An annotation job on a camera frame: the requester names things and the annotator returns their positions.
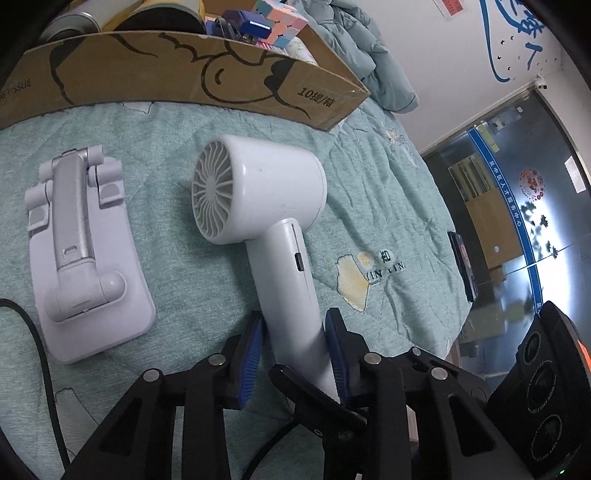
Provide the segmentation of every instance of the cardboard box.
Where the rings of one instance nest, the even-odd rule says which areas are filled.
[[[205,2],[216,16],[252,5]],[[309,26],[299,37],[318,67],[187,33],[105,32],[46,44],[26,52],[2,88],[0,128],[72,106],[160,100],[265,113],[328,130],[369,91]]]

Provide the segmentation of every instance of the black cable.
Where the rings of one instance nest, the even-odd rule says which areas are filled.
[[[265,455],[267,453],[269,453],[271,451],[271,449],[275,445],[277,445],[277,443],[279,443],[279,441],[285,435],[287,435],[289,432],[291,432],[299,424],[300,424],[299,421],[292,420],[287,425],[285,425],[281,430],[279,430],[279,432],[277,432],[275,435],[273,435],[273,438],[271,438],[271,440],[269,440],[266,444],[264,444],[261,447],[261,449],[256,453],[256,455],[252,458],[251,463],[249,463],[248,464],[248,467],[246,467],[246,470],[244,472],[244,475],[242,475],[242,479],[241,480],[250,480],[251,477],[252,477],[252,474],[256,470],[256,467],[259,466],[259,463],[261,463],[261,461],[263,460],[263,458],[265,457]]]
[[[51,428],[53,429],[53,436],[56,438],[57,450],[60,452],[61,462],[64,469],[66,469],[70,466],[70,457],[68,457],[66,442],[64,442],[64,436],[61,433],[60,420],[57,417],[56,401],[53,397],[53,385],[51,384],[51,374],[49,372],[49,364],[47,363],[47,355],[43,348],[41,336],[39,336],[39,332],[31,320],[31,317],[29,317],[28,313],[18,303],[8,299],[0,299],[0,307],[7,307],[18,313],[27,324],[29,332],[31,332],[31,336],[33,336],[33,340],[35,340],[35,346],[37,347],[37,353],[39,354],[39,361],[41,362],[41,372],[43,374],[43,384],[45,386],[45,397],[47,398],[47,409],[49,410]]]

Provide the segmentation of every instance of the metal bolt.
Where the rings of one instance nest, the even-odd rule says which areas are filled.
[[[431,370],[431,375],[437,380],[445,380],[447,378],[447,370],[441,367],[435,367]]]
[[[219,367],[220,365],[226,363],[226,357],[223,356],[221,353],[214,353],[211,357],[209,357],[208,361],[210,365],[213,365],[214,367]]]
[[[159,378],[160,372],[158,370],[155,370],[154,368],[151,368],[150,370],[146,370],[144,372],[144,380],[146,380],[146,382],[154,382]]]
[[[338,437],[341,442],[348,442],[353,438],[353,432],[350,430],[344,430],[342,432],[339,432]]]
[[[365,363],[367,364],[377,365],[382,361],[382,357],[378,353],[370,352],[363,356],[363,360],[365,360]]]

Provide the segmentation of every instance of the cylindrical can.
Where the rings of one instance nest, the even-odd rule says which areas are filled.
[[[205,35],[204,17],[202,0],[146,0],[115,30],[169,30]]]
[[[104,27],[127,8],[141,0],[87,0],[55,17],[39,37],[39,44],[103,31]]]

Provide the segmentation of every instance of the fan grille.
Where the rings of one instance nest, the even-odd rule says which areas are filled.
[[[224,228],[232,204],[232,165],[226,146],[219,140],[205,146],[193,176],[191,200],[195,221],[208,239]]]

